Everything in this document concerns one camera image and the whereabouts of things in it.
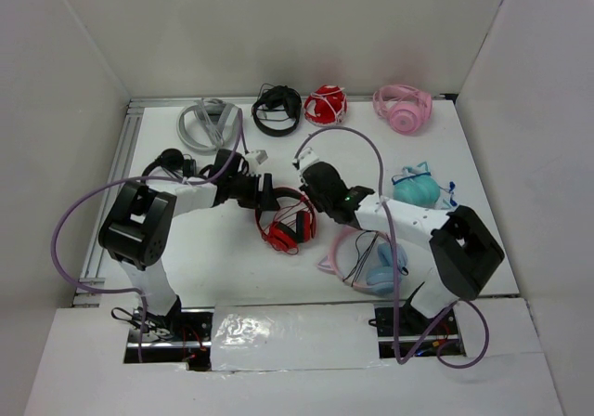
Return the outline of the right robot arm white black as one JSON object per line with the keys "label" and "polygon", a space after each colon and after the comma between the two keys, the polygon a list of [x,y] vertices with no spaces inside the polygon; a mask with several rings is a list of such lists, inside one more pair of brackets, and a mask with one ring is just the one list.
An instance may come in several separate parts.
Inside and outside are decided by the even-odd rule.
{"label": "right robot arm white black", "polygon": [[433,266],[407,299],[408,329],[427,333],[437,315],[457,300],[473,301],[505,259],[499,243],[470,207],[422,208],[382,197],[371,188],[348,188],[329,163],[295,160],[302,189],[316,209],[336,223],[359,230],[394,231],[396,237],[431,252]]}

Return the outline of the red black headphones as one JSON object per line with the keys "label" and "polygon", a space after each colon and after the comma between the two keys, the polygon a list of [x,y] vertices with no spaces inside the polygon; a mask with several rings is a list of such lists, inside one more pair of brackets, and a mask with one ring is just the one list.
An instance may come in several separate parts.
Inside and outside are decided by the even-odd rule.
{"label": "red black headphones", "polygon": [[263,241],[274,250],[296,255],[299,246],[316,236],[316,209],[302,192],[287,187],[273,189],[275,198],[294,200],[293,204],[281,206],[267,225],[261,224],[262,212],[254,213],[255,224]]}

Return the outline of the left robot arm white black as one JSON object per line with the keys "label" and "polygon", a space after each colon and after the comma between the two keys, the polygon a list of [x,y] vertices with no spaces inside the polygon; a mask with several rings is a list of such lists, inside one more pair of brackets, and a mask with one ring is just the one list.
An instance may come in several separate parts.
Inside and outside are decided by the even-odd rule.
{"label": "left robot arm white black", "polygon": [[213,164],[198,170],[193,159],[186,159],[177,149],[167,149],[145,169],[143,177],[159,166],[179,170],[180,177],[153,186],[145,179],[128,181],[121,188],[98,242],[140,291],[141,302],[147,305],[147,315],[141,321],[163,341],[175,339],[183,330],[181,300],[161,260],[173,219],[229,199],[256,212],[277,211],[272,176],[255,173],[266,159],[266,152],[260,149],[245,155],[220,149]]}

